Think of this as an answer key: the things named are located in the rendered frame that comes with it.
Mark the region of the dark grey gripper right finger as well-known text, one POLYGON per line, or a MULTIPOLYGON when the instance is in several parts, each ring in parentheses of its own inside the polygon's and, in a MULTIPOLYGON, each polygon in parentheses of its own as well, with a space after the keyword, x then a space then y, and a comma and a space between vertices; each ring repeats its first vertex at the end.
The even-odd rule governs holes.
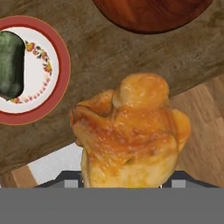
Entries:
POLYGON ((162 184, 163 188, 194 188, 194 187, 217 187, 207 182, 191 177, 185 171, 175 171, 169 179, 162 184))

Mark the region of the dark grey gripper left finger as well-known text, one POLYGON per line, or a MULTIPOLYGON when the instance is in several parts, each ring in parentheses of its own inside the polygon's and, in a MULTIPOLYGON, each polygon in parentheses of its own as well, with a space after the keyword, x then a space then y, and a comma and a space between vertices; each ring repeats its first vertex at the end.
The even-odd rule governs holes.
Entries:
POLYGON ((55 179, 38 185, 38 187, 83 188, 84 185, 80 171, 62 171, 55 179))

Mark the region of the golden roasted chicken drumstick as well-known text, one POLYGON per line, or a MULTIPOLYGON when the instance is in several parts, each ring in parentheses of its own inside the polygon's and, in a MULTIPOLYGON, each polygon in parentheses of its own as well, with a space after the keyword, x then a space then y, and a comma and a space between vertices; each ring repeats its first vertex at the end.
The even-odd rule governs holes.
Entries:
POLYGON ((85 187, 158 188, 167 181, 191 134, 169 93, 161 76, 134 73, 71 109, 85 187))

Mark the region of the dark green cucumber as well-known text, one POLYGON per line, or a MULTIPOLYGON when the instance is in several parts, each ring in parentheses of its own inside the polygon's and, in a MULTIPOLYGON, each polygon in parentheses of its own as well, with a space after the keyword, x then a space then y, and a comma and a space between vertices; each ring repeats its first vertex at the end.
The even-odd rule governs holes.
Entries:
POLYGON ((6 101, 24 91, 25 42, 14 32, 0 31, 0 97, 6 101))

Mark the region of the brown wooden bowl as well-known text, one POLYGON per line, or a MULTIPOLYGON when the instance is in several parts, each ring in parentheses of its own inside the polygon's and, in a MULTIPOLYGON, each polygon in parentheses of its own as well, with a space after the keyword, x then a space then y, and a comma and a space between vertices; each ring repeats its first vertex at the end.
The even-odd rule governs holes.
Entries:
POLYGON ((99 12, 126 31, 169 32, 192 22, 214 0, 93 0, 99 12))

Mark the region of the red-rimmed white floral plate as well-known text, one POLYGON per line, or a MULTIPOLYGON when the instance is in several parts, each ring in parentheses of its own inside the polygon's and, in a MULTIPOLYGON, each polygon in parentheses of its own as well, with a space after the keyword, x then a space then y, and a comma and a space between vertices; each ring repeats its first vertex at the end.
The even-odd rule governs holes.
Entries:
POLYGON ((71 64, 66 44, 48 23, 35 17, 0 18, 0 31, 16 33, 25 44, 24 91, 8 101, 0 97, 0 123, 34 123, 51 112, 67 90, 71 64))

